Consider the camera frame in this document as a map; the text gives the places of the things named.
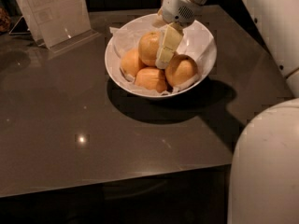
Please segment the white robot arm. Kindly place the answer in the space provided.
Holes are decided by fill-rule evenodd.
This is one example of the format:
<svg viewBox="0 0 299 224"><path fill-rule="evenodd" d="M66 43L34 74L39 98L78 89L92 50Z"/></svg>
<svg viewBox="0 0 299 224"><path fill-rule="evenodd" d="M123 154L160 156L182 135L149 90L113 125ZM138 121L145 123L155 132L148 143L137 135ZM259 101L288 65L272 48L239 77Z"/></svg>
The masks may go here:
<svg viewBox="0 0 299 224"><path fill-rule="evenodd" d="M294 98L238 138L227 224L299 224L299 0L242 0Z"/></svg>

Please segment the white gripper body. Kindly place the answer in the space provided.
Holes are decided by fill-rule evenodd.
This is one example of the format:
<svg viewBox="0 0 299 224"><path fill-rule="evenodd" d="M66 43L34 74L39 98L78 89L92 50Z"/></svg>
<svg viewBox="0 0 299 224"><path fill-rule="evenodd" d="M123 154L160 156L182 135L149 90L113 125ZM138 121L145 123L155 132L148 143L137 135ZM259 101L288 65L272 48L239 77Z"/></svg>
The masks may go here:
<svg viewBox="0 0 299 224"><path fill-rule="evenodd" d="M194 13L202 0L163 0L158 14L166 23L178 23L183 27L194 22Z"/></svg>

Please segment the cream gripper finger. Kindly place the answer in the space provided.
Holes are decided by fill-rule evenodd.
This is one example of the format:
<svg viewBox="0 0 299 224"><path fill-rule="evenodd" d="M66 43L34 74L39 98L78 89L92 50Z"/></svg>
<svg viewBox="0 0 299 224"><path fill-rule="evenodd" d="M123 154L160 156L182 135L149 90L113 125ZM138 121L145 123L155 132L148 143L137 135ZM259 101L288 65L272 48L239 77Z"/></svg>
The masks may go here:
<svg viewBox="0 0 299 224"><path fill-rule="evenodd" d="M159 48L156 55L155 65L159 69L165 69L173 58L183 39L183 28L176 22L167 24L161 30Z"/></svg>

